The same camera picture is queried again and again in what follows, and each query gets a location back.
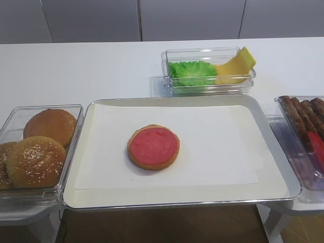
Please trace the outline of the sesame bun front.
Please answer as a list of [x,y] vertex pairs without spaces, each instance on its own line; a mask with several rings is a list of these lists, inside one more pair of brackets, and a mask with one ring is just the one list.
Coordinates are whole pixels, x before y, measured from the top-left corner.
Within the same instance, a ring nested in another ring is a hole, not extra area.
[[6,166],[14,188],[54,187],[65,163],[65,148],[52,138],[33,136],[16,143]]

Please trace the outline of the yellow cheese slice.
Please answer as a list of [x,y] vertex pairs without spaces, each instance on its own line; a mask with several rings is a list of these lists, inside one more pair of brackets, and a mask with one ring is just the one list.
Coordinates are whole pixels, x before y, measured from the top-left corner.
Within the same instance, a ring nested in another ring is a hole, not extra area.
[[215,84],[231,85],[243,83],[248,79],[249,73],[255,65],[256,60],[247,47],[243,47],[228,62],[214,65],[217,72]]

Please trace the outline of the green lettuce leaf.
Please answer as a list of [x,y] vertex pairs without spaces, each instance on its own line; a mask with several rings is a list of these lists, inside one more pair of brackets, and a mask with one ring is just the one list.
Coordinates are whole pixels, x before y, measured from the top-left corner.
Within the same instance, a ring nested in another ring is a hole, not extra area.
[[169,62],[174,87],[213,85],[218,75],[214,65],[205,61]]

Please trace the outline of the white metal tray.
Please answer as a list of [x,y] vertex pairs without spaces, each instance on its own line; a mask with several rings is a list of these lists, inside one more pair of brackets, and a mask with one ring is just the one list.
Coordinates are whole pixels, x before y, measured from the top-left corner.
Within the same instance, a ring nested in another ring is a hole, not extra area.
[[[258,183],[236,185],[197,185],[141,188],[76,189],[96,105],[117,107],[244,107],[252,116],[233,112],[234,122],[252,157]],[[87,107],[83,127],[67,176],[64,203],[75,210],[146,208],[208,204],[256,204],[293,200],[301,193],[289,160],[279,145],[259,103],[248,95],[219,95],[177,98],[137,98],[98,100]]]

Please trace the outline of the clear left bun container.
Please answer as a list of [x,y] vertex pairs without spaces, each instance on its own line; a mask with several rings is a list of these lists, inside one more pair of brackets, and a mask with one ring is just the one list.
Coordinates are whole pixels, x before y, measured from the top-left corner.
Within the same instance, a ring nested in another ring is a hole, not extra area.
[[1,189],[1,205],[49,205],[60,203],[67,180],[68,170],[77,144],[79,133],[83,125],[83,108],[79,104],[53,105],[53,106],[25,106],[16,107],[1,128],[1,144],[7,142],[20,142],[27,122],[36,114],[46,109],[63,109],[71,113],[77,120],[72,140],[66,151],[65,163],[54,187],[43,188],[12,188]]

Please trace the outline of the sesame bun left edge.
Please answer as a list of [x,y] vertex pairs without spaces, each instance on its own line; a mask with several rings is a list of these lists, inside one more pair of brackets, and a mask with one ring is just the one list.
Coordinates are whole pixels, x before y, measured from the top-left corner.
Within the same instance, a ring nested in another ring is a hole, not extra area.
[[1,189],[12,189],[13,185],[9,179],[8,173],[7,173],[7,159],[8,156],[14,147],[14,145],[17,142],[7,142],[1,144],[1,150],[0,150],[0,160],[1,160],[1,167],[0,167],[0,181],[1,181]]

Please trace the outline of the white paper sheet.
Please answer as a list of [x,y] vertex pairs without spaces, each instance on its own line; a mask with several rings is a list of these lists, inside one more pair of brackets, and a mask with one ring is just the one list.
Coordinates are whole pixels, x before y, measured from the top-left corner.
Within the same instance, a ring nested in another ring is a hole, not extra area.
[[[76,189],[141,188],[256,184],[244,139],[233,119],[237,111],[255,123],[248,111],[235,107],[117,107],[96,105]],[[132,164],[126,152],[133,133],[160,125],[180,140],[176,161],[160,171]]]

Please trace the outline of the clear lettuce cheese container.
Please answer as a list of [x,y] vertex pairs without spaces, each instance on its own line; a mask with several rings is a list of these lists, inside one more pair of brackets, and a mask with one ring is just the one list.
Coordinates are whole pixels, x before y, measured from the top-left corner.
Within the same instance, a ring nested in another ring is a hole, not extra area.
[[240,84],[231,85],[207,85],[174,87],[169,71],[169,62],[205,61],[212,65],[224,64],[235,57],[239,47],[202,48],[202,49],[171,49],[162,52],[162,70],[164,87],[171,96],[200,96],[216,94],[246,94],[254,85],[256,72],[250,71],[248,79]]

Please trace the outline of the clear right patty container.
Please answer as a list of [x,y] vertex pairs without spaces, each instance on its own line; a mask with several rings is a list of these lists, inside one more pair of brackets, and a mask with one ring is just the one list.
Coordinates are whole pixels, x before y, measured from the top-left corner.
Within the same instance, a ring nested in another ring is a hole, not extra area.
[[[296,97],[300,102],[305,97]],[[301,139],[289,119],[280,97],[275,99],[277,104],[276,116],[273,119],[273,130],[289,158],[290,164],[304,187],[310,190],[323,190],[323,174],[318,166],[314,151],[307,152]]]

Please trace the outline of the plain brown bun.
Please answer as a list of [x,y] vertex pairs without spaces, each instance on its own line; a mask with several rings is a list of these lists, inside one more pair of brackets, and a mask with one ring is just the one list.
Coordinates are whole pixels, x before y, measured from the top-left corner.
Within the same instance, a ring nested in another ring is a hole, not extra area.
[[72,140],[76,122],[76,118],[66,110],[46,109],[27,122],[23,137],[45,136],[67,148]]

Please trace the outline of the red tomato slices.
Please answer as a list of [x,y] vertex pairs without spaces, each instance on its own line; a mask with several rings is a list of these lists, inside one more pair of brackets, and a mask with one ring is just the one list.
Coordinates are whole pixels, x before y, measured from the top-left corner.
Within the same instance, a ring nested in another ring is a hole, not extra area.
[[311,131],[308,132],[308,137],[313,147],[320,171],[323,174],[323,141],[317,133]]

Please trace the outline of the bottom bun with red sauce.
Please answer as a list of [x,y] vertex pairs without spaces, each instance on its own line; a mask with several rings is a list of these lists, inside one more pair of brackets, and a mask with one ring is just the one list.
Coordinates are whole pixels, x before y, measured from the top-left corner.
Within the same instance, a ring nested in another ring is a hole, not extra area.
[[127,143],[130,161],[144,170],[162,170],[176,160],[180,140],[170,129],[148,125],[135,131]]

